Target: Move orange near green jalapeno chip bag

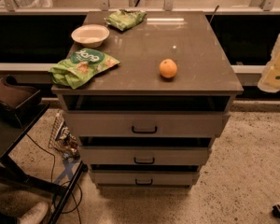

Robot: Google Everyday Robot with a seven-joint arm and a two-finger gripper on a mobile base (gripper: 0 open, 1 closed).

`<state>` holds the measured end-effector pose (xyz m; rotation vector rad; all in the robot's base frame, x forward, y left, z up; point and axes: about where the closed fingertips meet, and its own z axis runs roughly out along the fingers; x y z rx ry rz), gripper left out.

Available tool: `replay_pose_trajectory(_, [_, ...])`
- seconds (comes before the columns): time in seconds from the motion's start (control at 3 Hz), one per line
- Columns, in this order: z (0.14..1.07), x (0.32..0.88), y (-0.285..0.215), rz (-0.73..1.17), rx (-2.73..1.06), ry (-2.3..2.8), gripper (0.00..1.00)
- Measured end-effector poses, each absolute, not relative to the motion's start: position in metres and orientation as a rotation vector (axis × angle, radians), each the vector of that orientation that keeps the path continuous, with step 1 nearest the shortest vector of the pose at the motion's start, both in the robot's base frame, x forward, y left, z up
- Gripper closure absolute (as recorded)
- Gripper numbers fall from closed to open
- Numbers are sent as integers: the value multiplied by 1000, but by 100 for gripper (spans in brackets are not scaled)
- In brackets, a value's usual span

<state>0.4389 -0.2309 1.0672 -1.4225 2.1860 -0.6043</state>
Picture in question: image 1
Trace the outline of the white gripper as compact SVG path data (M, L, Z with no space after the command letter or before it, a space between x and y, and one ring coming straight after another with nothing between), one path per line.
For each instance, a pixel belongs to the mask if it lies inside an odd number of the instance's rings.
M280 34L274 43L271 59L262 71L258 88L271 93L280 91Z

